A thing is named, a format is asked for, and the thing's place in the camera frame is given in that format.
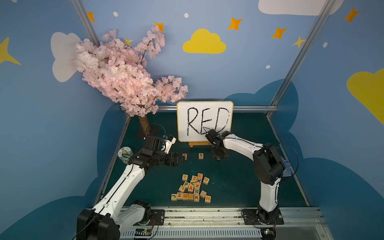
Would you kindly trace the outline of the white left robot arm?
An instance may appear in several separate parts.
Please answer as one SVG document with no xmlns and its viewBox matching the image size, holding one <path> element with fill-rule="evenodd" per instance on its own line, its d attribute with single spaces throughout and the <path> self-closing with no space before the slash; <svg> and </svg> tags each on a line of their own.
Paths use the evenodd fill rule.
<svg viewBox="0 0 384 240">
<path fill-rule="evenodd" d="M 146 136 L 138 152 L 123 147 L 118 157 L 127 165 L 109 192 L 91 209 L 84 209 L 77 219 L 75 240 L 118 240 L 135 224 L 146 225 L 151 220 L 151 205 L 135 201 L 127 210 L 122 207 L 148 171 L 156 165 L 176 167 L 185 158 L 170 151 L 176 138 Z"/>
</svg>

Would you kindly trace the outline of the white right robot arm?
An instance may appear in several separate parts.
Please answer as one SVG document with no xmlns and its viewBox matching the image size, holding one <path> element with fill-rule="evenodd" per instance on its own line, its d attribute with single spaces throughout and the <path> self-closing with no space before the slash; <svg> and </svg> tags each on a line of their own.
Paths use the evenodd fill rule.
<svg viewBox="0 0 384 240">
<path fill-rule="evenodd" d="M 255 173 L 261 182 L 261 198 L 258 205 L 258 220 L 265 224 L 279 217 L 278 189 L 286 169 L 277 148 L 272 144 L 254 143 L 235 134 L 208 130 L 206 139 L 213 146 L 212 157 L 223 160 L 229 150 L 237 152 L 254 162 Z"/>
</svg>

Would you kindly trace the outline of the wooden letter block A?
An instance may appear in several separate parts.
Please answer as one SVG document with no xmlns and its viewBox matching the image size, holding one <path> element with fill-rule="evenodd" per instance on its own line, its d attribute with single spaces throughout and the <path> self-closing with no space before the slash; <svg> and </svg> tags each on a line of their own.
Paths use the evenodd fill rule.
<svg viewBox="0 0 384 240">
<path fill-rule="evenodd" d="M 195 187 L 193 185 L 189 185 L 187 191 L 188 191 L 188 193 L 193 193 L 194 189 L 195 189 Z"/>
</svg>

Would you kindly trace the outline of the wooden letter block J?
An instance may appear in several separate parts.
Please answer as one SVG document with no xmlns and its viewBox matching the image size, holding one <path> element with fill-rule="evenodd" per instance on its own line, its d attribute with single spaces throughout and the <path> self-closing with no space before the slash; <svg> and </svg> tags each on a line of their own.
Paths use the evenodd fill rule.
<svg viewBox="0 0 384 240">
<path fill-rule="evenodd" d="M 171 201 L 177 201 L 178 197 L 177 194 L 171 194 Z"/>
</svg>

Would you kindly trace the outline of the wooden easel stand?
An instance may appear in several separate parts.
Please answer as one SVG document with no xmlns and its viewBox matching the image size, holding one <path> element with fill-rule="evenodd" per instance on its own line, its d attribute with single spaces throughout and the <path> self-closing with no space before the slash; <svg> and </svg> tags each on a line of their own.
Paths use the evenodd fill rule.
<svg viewBox="0 0 384 240">
<path fill-rule="evenodd" d="M 210 142 L 189 142 L 190 148 L 198 147 L 198 146 L 211 146 Z"/>
</svg>

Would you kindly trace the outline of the yellow framed whiteboard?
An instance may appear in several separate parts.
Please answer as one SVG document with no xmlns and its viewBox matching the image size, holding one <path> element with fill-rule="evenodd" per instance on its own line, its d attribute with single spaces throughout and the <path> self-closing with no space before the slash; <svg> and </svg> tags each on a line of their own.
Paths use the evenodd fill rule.
<svg viewBox="0 0 384 240">
<path fill-rule="evenodd" d="M 179 102 L 177 104 L 178 140 L 180 142 L 206 142 L 209 130 L 217 133 L 230 131 L 234 103 Z"/>
</svg>

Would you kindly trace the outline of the pink cherry blossom tree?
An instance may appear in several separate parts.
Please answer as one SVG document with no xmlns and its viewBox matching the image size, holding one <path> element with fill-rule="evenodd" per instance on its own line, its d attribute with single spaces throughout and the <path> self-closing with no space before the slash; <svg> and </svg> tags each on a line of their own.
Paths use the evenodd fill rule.
<svg viewBox="0 0 384 240">
<path fill-rule="evenodd" d="M 89 39 L 77 43 L 74 65 L 83 81 L 120 104 L 130 117 L 137 116 L 143 133 L 149 134 L 147 114 L 157 113 L 157 102 L 174 103 L 188 92 L 182 78 L 167 76 L 155 81 L 146 70 L 146 58 L 154 58 L 165 46 L 163 29 L 155 25 L 135 47 L 118 39 L 117 30 L 110 30 L 103 38 L 105 42 L 99 46 Z"/>
</svg>

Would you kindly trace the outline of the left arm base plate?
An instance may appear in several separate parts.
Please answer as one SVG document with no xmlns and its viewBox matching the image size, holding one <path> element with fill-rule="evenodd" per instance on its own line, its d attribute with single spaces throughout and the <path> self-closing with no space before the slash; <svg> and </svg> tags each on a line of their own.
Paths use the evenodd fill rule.
<svg viewBox="0 0 384 240">
<path fill-rule="evenodd" d="M 141 226 L 163 226 L 165 221 L 165 210 L 145 211 L 143 219 L 138 223 Z"/>
</svg>

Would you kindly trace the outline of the aluminium frame post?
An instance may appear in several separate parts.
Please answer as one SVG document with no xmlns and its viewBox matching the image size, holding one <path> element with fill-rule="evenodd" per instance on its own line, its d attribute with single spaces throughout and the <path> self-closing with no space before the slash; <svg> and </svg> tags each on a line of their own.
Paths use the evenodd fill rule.
<svg viewBox="0 0 384 240">
<path fill-rule="evenodd" d="M 275 96 L 273 97 L 269 110 L 266 112 L 266 116 L 269 119 L 273 112 L 276 112 L 278 110 L 278 104 L 280 100 L 282 99 L 284 93 L 288 89 L 290 83 L 294 79 L 297 71 L 299 70 L 301 64 L 303 63 L 306 55 L 309 53 L 312 45 L 314 44 L 317 36 L 321 32 L 322 28 L 324 27 L 326 21 L 328 20 L 329 16 L 331 15 L 332 7 L 335 5 L 335 0 L 327 0 L 325 1 L 325 4 L 323 8 L 321 9 L 318 17 L 316 18 L 312 28 L 310 29 L 307 38 L 300 48 L 295 60 L 293 61 L 293 64 L 291 65 L 286 77 L 282 81 L 280 87 L 278 88 Z"/>
</svg>

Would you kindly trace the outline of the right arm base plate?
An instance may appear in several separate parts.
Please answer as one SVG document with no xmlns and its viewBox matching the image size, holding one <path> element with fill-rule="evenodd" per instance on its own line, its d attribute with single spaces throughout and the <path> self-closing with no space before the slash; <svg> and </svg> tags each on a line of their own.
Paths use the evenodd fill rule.
<svg viewBox="0 0 384 240">
<path fill-rule="evenodd" d="M 279 208 L 271 212 L 263 209 L 242 209 L 241 216 L 245 225 L 283 225 L 284 220 Z"/>
</svg>

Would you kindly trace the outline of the aluminium mounting rail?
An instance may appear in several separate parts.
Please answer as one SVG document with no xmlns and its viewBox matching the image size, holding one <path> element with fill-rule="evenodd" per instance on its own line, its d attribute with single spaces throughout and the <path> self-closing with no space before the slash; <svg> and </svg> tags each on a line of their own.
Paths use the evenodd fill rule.
<svg viewBox="0 0 384 240">
<path fill-rule="evenodd" d="M 332 239 L 318 208 L 282 208 L 283 225 L 245 225 L 242 209 L 257 208 L 151 207 L 151 210 L 165 210 L 164 225 L 135 224 L 121 234 L 120 240 Z"/>
</svg>

